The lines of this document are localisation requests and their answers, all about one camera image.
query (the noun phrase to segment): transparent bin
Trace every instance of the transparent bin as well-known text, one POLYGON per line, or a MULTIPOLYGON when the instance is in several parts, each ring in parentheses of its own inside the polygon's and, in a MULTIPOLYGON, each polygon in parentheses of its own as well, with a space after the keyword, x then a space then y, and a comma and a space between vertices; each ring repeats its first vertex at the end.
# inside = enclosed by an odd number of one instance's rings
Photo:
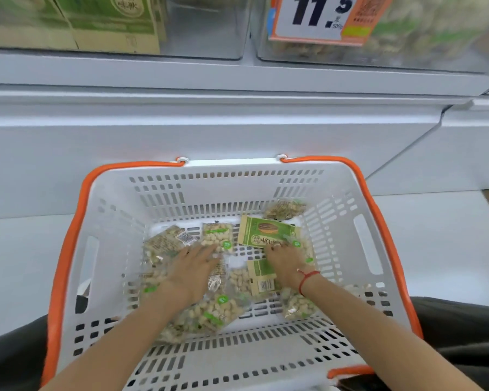
POLYGON ((240 59, 250 0, 0 0, 0 48, 240 59))
MULTIPOLYGON (((257 248, 237 244, 240 216, 259 215, 278 198, 309 204, 293 222, 310 236, 323 276, 421 336, 390 233, 353 162, 280 156, 105 165, 85 178, 62 246, 43 383, 137 308, 145 239, 172 224, 199 236, 208 220, 233 223, 236 245, 229 265, 239 266, 261 257, 257 248), (77 313, 85 263, 93 264, 89 302, 77 313)), ((281 311, 272 297, 218 335, 157 343, 125 389, 272 389, 275 383, 291 390, 321 384, 327 373, 369 369, 326 316, 286 321, 281 311)))
POLYGON ((270 41, 270 1, 252 13, 262 60, 489 72, 489 0, 393 0, 362 47, 270 41))

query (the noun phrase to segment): floor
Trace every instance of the floor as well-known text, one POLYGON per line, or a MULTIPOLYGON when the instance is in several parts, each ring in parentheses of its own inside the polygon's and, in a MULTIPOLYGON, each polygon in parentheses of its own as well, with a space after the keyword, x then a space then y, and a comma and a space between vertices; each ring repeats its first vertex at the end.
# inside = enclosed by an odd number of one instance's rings
MULTIPOLYGON (((489 205, 480 191, 375 197, 410 295, 489 305, 489 205)), ((47 313, 72 215, 0 219, 0 335, 47 313)))

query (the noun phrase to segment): red string bracelet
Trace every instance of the red string bracelet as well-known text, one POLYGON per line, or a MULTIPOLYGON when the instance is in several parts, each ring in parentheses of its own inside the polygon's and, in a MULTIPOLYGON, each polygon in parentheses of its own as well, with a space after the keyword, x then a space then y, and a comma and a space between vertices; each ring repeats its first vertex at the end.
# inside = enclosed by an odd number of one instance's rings
POLYGON ((313 270, 313 271, 311 271, 310 273, 305 273, 305 272, 303 272, 301 269, 297 269, 297 271, 298 271, 300 274, 304 275, 304 277, 302 278, 302 280, 301 280, 301 282, 300 282, 300 284, 299 284, 299 293, 300 293, 302 296, 304 296, 304 294, 302 293, 302 290, 301 290, 302 285, 305 283, 305 281, 306 281, 308 278, 310 278, 310 277, 311 277, 311 276, 313 276, 314 274, 320 274, 321 272, 320 272, 320 271, 318 271, 318 270, 313 270))

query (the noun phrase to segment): human hand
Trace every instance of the human hand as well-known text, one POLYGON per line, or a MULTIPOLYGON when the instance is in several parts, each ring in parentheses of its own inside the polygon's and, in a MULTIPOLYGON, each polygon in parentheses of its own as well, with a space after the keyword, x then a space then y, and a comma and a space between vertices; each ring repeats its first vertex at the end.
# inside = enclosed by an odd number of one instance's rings
POLYGON ((178 300, 178 309, 200 301, 206 293, 209 275, 219 262, 219 258, 212 256, 216 248, 216 244, 189 246, 174 258, 163 284, 173 290, 172 296, 178 300))
POLYGON ((286 242, 282 244, 267 245, 264 248, 268 262, 273 266, 277 279, 283 287, 297 290, 304 277, 297 269, 304 273, 315 270, 307 265, 300 249, 286 242))

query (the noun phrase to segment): green sticker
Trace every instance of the green sticker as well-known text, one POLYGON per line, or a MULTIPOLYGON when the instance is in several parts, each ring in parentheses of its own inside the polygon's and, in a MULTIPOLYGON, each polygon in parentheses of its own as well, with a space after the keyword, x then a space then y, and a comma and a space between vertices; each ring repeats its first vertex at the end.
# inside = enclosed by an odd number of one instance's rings
POLYGON ((219 318, 211 315, 208 311, 205 311, 203 313, 203 315, 208 318, 210 321, 212 321, 213 323, 215 323, 216 325, 224 325, 225 323, 223 321, 221 321, 219 318))
POLYGON ((157 286, 153 285, 152 287, 147 287, 143 290, 144 293, 148 293, 148 292, 154 292, 155 290, 157 289, 157 286))
POLYGON ((228 228, 224 228, 224 229, 215 229, 215 230, 207 230, 205 232, 206 235, 209 235, 210 233, 224 233, 228 230, 228 228))

